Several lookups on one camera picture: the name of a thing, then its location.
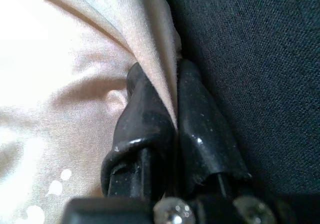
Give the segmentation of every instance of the gray fabric surface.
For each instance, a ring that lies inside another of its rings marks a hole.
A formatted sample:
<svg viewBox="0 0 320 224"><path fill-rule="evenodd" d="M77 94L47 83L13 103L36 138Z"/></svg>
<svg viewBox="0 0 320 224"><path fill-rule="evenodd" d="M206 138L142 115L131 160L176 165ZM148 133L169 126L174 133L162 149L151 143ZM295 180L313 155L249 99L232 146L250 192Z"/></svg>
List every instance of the gray fabric surface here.
<svg viewBox="0 0 320 224"><path fill-rule="evenodd" d="M320 0L168 0L257 182L320 192Z"/></svg>

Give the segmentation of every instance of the textured gray fabric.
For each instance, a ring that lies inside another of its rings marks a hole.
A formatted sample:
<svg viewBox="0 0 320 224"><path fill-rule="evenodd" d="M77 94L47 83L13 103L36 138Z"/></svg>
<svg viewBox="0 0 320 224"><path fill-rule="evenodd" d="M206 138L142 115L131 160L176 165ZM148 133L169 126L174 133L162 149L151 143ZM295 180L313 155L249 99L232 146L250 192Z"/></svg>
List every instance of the textured gray fabric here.
<svg viewBox="0 0 320 224"><path fill-rule="evenodd" d="M320 191L320 0L168 0L254 175Z"/></svg>

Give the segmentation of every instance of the dark gray upholstery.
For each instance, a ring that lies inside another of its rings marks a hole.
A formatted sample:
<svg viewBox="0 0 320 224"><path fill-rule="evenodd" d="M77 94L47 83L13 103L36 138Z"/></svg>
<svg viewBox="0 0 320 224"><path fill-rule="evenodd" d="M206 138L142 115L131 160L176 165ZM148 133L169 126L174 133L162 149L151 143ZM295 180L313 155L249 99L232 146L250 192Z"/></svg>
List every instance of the dark gray upholstery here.
<svg viewBox="0 0 320 224"><path fill-rule="evenodd" d="M168 0L257 181L320 192L320 0Z"/></svg>

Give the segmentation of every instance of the metal screw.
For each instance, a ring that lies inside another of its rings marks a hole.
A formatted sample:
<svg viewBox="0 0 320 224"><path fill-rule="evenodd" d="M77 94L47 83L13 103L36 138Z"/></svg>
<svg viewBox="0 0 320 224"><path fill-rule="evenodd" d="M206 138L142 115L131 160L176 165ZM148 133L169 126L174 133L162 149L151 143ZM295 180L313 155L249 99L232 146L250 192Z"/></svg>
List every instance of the metal screw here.
<svg viewBox="0 0 320 224"><path fill-rule="evenodd" d="M233 203L246 224L277 224L272 210L254 196L243 195Z"/></svg>
<svg viewBox="0 0 320 224"><path fill-rule="evenodd" d="M153 209L155 224L195 224L196 222L188 204L176 197L160 200Z"/></svg>

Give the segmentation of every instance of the white satin fabric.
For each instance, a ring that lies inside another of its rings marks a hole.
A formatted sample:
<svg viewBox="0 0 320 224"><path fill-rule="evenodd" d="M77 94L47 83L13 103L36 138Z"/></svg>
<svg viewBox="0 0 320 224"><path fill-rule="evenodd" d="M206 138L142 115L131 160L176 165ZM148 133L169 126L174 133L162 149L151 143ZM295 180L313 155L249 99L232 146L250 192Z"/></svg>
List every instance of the white satin fabric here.
<svg viewBox="0 0 320 224"><path fill-rule="evenodd" d="M165 0L0 0L0 223L59 223L101 196L139 61L176 123L180 40Z"/></svg>

